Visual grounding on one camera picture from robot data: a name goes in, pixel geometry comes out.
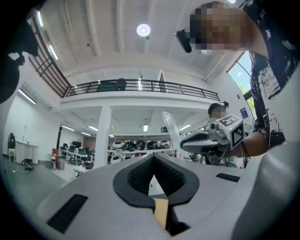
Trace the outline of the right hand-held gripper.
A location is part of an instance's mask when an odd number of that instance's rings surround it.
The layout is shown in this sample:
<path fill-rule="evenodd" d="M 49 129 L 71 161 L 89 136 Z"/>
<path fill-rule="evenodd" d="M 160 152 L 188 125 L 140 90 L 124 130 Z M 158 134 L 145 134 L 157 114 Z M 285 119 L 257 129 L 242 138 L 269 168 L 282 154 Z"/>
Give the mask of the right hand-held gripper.
<path fill-rule="evenodd" d="M 207 132 L 193 132 L 180 143 L 186 152 L 207 154 L 211 165 L 236 165 L 230 151 L 244 138 L 243 120 L 232 114 L 211 114 Z"/>

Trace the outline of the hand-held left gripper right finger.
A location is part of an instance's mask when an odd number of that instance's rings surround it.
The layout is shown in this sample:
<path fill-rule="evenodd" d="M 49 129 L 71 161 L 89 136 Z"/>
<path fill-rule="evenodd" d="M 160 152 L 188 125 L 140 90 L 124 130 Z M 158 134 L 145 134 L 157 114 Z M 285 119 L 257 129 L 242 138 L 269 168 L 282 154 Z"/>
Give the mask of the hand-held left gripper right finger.
<path fill-rule="evenodd" d="M 165 180 L 177 179 L 169 195 L 171 230 L 154 230 L 155 240 L 245 240 L 238 219 L 255 185 L 261 157 L 245 169 L 204 165 L 165 154 L 153 157 L 153 167 Z"/>

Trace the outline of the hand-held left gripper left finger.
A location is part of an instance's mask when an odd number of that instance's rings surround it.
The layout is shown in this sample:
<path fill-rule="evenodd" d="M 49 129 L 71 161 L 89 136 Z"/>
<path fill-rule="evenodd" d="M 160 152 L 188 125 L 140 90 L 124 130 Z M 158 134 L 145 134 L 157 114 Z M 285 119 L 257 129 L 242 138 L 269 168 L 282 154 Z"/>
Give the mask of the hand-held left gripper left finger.
<path fill-rule="evenodd" d="M 114 176 L 122 169 L 151 155 L 127 159 L 89 170 L 44 199 L 37 209 L 44 231 L 58 240 L 169 240 L 172 236 L 149 208 L 128 205 L 113 189 Z M 54 216 L 73 196 L 85 202 L 64 232 L 58 231 Z"/>

